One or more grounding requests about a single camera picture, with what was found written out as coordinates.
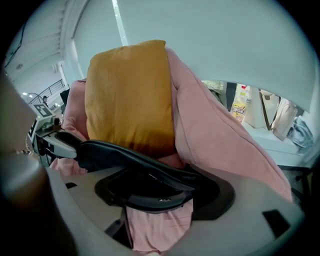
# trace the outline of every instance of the pink blanket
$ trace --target pink blanket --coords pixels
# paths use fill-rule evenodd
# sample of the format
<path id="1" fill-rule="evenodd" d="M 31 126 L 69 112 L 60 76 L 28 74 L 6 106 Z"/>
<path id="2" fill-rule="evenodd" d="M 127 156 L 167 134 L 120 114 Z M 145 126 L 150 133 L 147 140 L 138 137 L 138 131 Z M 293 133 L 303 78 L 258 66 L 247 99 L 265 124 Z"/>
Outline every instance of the pink blanket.
<path id="1" fill-rule="evenodd" d="M 292 201 L 290 184 L 270 156 L 169 48 L 167 56 L 171 72 L 172 115 L 178 154 L 159 160 L 174 167 L 191 163 L 204 170 L 216 168 L 250 177 L 266 183 L 279 195 Z M 72 84 L 70 94 L 78 90 L 76 88 L 79 83 L 82 82 Z M 63 127 L 78 132 L 78 125 L 83 127 L 85 124 L 78 123 L 79 116 L 85 115 L 82 107 L 84 101 L 76 101 L 70 98 L 70 94 Z M 67 112 L 68 108 L 77 113 Z M 51 167 L 64 175 L 86 172 L 73 159 L 68 159 L 67 163 L 64 161 L 66 160 L 59 159 Z M 161 214 L 127 208 L 133 249 L 140 252 L 167 251 L 189 229 L 192 211 L 192 200 L 179 209 Z"/>

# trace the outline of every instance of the black railing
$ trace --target black railing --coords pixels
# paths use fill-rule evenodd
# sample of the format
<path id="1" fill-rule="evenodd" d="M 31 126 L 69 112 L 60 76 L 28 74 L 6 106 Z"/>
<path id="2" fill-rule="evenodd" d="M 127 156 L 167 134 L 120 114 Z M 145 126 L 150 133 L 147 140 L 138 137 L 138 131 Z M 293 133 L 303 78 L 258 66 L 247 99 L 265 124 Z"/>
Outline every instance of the black railing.
<path id="1" fill-rule="evenodd" d="M 50 85 L 47 89 L 43 90 L 39 94 L 29 93 L 29 95 L 34 95 L 34 99 L 32 99 L 28 104 L 40 104 L 43 102 L 44 96 L 49 97 L 50 95 L 53 95 L 56 92 L 59 92 L 64 87 L 65 86 L 62 83 L 62 79 L 61 79 L 61 80 L 55 82 L 54 84 Z"/>

